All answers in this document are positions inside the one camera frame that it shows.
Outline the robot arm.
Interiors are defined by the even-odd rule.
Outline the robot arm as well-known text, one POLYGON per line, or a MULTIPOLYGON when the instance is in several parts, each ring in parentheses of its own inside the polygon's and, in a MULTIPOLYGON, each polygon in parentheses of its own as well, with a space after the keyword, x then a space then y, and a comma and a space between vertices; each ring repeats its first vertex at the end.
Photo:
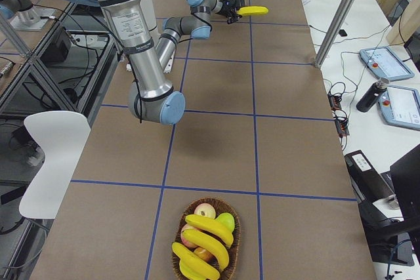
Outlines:
POLYGON ((191 15, 169 18, 155 42, 144 17, 141 0, 67 0, 100 7, 105 21, 128 57, 135 77, 130 93, 131 113, 146 121, 164 125, 178 123, 184 114, 185 98, 164 76, 164 68, 179 39, 208 39, 210 17, 222 9, 219 0, 187 0, 191 15))
POLYGON ((210 19, 212 14, 226 18, 228 24, 237 22, 243 14, 245 0, 186 0, 190 6, 190 15, 171 17, 163 23, 163 33, 157 42, 156 52, 162 68, 166 68, 174 55, 180 38, 208 39, 213 29, 210 19))

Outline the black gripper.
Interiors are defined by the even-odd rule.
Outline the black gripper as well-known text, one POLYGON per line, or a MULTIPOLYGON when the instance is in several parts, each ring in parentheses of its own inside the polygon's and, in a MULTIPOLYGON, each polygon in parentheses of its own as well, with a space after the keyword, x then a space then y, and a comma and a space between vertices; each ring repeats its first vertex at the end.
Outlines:
POLYGON ((227 24, 236 23, 242 16, 238 14, 240 10, 240 0, 220 0, 222 2, 222 9, 219 15, 226 17, 227 24))

